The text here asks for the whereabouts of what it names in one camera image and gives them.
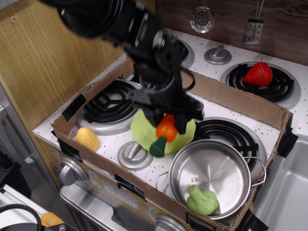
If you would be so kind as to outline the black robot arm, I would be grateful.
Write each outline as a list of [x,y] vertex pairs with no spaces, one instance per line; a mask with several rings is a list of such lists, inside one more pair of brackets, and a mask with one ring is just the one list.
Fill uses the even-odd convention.
[[160,20],[132,0],[48,0],[63,23],[78,36],[121,46],[135,64],[141,89],[129,93],[153,126],[172,114],[179,134],[202,119],[203,106],[187,94],[181,74],[187,49],[168,34]]

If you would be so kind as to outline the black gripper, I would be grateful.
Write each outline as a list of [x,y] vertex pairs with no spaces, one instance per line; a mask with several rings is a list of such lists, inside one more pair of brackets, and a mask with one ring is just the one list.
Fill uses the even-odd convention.
[[204,118],[204,106],[188,95],[194,88],[195,77],[186,68],[167,75],[158,70],[136,68],[134,76],[138,77],[141,88],[128,94],[132,107],[140,108],[153,127],[162,120],[162,114],[175,115],[175,127],[179,134],[186,133],[191,119]]

